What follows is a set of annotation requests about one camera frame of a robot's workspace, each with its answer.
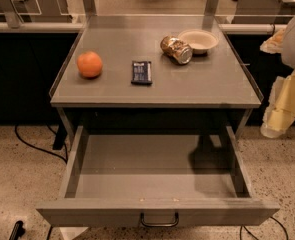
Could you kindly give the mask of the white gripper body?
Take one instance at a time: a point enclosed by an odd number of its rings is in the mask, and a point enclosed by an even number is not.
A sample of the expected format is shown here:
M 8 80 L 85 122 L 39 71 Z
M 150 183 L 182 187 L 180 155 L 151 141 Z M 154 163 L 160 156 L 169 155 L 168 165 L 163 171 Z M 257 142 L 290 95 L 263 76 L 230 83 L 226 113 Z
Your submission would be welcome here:
M 283 49 L 284 32 L 284 29 L 277 31 L 272 37 L 261 44 L 260 50 L 269 54 L 281 53 Z

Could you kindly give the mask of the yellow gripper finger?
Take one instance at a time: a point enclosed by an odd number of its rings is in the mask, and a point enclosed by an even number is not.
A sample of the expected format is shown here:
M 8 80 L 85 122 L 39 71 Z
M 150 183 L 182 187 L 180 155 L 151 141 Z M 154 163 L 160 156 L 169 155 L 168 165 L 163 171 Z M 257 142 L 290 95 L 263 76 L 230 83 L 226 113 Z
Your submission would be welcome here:
M 263 115 L 263 123 L 260 127 L 260 132 L 267 138 L 278 138 L 285 134 L 291 126 L 294 118 L 288 111 L 278 109 L 276 101 L 281 93 L 285 79 L 277 77 L 272 85 L 272 89 L 268 99 L 268 106 Z
M 295 117 L 295 70 L 286 78 L 276 78 L 270 93 L 270 104 L 273 110 Z

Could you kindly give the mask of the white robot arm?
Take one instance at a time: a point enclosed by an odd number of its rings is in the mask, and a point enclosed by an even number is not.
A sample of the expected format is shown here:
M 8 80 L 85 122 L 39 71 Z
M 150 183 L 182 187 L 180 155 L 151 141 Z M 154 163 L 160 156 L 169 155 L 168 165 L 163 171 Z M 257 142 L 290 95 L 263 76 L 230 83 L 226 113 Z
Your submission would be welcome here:
M 278 138 L 295 121 L 295 16 L 285 29 L 279 30 L 265 41 L 261 50 L 280 53 L 282 63 L 293 69 L 286 78 L 276 77 L 260 127 L 263 136 Z

